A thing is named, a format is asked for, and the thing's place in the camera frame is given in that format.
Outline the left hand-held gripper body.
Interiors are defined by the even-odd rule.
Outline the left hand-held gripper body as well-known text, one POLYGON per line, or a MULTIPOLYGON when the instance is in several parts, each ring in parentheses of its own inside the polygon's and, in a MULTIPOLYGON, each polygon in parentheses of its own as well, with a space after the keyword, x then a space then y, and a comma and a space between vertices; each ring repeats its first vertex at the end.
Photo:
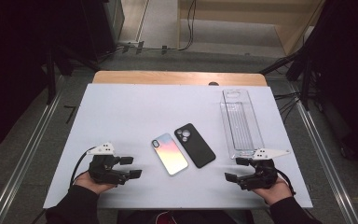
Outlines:
POLYGON ((86 152, 92 156, 89 163, 89 175, 98 184, 124 185, 129 180, 129 173, 116 171, 113 167, 119 164, 115 149, 110 142, 92 147, 86 152))

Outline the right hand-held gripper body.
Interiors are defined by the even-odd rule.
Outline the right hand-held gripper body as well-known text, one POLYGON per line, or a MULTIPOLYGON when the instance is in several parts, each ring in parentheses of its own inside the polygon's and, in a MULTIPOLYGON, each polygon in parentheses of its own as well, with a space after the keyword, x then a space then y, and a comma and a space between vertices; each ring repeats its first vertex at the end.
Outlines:
POLYGON ((278 175, 291 185, 289 177, 275 167, 274 158, 288 155, 289 150, 259 148, 256 149, 250 158, 250 164, 255 168, 252 175, 238 176, 237 184, 241 189, 269 189, 276 182, 278 175))

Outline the clear plastic tray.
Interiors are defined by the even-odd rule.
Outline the clear plastic tray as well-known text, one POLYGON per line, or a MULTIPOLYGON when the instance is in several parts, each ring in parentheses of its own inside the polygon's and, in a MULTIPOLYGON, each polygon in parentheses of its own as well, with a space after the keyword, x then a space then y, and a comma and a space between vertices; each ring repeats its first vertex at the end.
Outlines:
POLYGON ((220 109, 228 155, 252 158, 264 146, 254 107, 247 90, 223 90, 220 109))

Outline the iridescent phone case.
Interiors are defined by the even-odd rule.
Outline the iridescent phone case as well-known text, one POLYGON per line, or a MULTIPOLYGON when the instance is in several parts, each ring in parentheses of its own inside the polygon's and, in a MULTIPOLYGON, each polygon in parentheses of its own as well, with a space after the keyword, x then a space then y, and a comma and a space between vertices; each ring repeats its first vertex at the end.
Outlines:
POLYGON ((188 166, 186 158, 169 133, 153 139, 151 145, 169 175, 176 175, 188 166))

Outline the black phone case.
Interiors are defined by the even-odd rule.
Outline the black phone case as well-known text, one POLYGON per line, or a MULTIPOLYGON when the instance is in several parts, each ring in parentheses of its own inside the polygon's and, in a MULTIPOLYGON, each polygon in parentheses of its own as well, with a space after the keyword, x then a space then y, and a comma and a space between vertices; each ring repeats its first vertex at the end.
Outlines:
POLYGON ((176 129, 174 135, 198 168, 215 160, 214 152, 192 123, 176 129))

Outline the person's left hand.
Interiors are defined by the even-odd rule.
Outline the person's left hand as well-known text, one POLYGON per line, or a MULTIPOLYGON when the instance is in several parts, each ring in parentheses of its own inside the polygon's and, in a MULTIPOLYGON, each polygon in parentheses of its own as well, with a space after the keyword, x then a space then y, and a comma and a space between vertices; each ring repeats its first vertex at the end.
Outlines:
POLYGON ((85 189, 89 189, 96 194, 101 194, 110 189, 116 187, 114 184, 98 184, 91 177, 88 172, 81 174, 74 182, 75 185, 83 187, 85 189))

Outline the person's right hand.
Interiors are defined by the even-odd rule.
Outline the person's right hand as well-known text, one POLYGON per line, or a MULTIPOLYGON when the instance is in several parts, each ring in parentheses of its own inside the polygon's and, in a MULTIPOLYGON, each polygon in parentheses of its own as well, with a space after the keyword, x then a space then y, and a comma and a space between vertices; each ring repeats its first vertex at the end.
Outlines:
POLYGON ((254 189, 254 193, 263 198, 268 205, 293 196, 288 184, 280 177, 269 189, 254 189))

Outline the white board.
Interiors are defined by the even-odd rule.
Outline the white board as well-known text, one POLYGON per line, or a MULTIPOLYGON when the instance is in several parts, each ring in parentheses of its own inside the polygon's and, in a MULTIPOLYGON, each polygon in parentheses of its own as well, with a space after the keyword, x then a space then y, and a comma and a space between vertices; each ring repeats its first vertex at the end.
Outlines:
POLYGON ((112 143, 118 156, 133 157, 138 179, 101 195, 101 208, 116 209, 254 209, 264 201, 225 179, 225 173, 247 175, 249 166, 228 155, 220 111, 222 86, 88 85, 63 149, 44 206, 56 205, 66 194, 74 171, 88 169, 86 150, 112 143), (164 133, 192 123, 215 153, 202 168, 190 163, 169 175, 151 142, 164 133))

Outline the person's torso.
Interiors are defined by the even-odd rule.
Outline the person's torso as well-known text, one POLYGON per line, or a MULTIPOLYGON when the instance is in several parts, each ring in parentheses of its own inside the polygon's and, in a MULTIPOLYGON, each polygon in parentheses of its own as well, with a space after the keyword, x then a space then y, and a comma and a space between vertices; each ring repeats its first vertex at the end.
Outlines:
POLYGON ((117 224, 255 224, 255 221, 248 210, 135 210, 119 211, 117 224))

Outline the wooden table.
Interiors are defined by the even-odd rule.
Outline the wooden table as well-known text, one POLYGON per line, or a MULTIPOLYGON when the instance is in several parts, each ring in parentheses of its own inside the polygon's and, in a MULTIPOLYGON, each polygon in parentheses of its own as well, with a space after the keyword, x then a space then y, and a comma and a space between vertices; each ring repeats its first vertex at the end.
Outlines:
POLYGON ((267 81, 261 74, 173 72, 173 71, 99 71, 94 84, 158 84, 158 85, 210 85, 219 86, 261 86, 267 81))

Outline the black metal stand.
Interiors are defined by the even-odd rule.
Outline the black metal stand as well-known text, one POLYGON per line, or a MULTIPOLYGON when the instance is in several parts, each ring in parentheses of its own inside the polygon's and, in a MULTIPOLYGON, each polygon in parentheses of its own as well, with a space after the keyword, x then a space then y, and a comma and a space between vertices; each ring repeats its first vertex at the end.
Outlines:
POLYGON ((75 51, 67 48, 63 45, 47 45, 46 46, 46 70, 48 77, 48 99, 47 104, 51 105, 53 99, 57 95, 56 79, 54 68, 57 67, 61 74, 64 76, 71 76, 74 71, 69 59, 75 59, 76 61, 87 66, 94 72, 98 72, 101 68, 85 57, 76 53, 75 51))
POLYGON ((310 77, 312 72, 312 61, 305 50, 298 50, 295 53, 278 59, 274 64, 259 71, 259 74, 266 75, 290 63, 286 73, 289 81, 296 81, 302 77, 299 99, 306 110, 309 109, 310 77))

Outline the dark curtain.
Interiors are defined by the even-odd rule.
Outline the dark curtain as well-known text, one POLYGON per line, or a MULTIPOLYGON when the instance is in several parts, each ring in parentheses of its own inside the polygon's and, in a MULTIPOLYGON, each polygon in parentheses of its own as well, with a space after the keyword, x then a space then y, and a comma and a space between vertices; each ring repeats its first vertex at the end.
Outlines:
POLYGON ((358 159, 358 0, 326 0, 310 36, 316 86, 348 159, 358 159))
POLYGON ((69 0, 0 0, 0 144, 52 76, 55 63, 65 75, 73 67, 58 41, 69 0))

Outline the light wooden cabinet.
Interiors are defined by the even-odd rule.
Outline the light wooden cabinet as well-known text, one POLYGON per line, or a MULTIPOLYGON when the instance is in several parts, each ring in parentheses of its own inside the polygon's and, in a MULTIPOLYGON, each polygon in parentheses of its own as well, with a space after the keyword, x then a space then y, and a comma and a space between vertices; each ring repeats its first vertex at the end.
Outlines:
POLYGON ((325 0, 177 0, 178 45, 255 49, 289 55, 318 20, 325 0))

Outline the metal floor rail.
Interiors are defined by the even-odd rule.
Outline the metal floor rail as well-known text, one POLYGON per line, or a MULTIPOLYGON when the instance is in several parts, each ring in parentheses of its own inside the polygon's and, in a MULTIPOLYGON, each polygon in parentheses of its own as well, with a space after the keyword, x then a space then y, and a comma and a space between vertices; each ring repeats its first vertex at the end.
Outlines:
POLYGON ((25 174, 31 164, 34 154, 38 149, 40 141, 46 131, 46 128, 49 125, 49 122, 60 99, 61 95, 58 93, 53 97, 51 103, 45 106, 41 118, 37 122, 34 131, 21 154, 20 160, 17 162, 17 165, 15 166, 10 179, 7 181, 2 193, 0 194, 0 224, 3 223, 8 209, 14 201, 14 198, 21 186, 21 182, 25 177, 25 174))
POLYGON ((298 97, 296 99, 296 107, 309 133, 310 140, 323 167, 326 179, 330 185, 341 214, 346 224, 358 224, 358 214, 341 178, 338 175, 337 169, 330 158, 313 118, 306 107, 303 106, 301 100, 298 97))

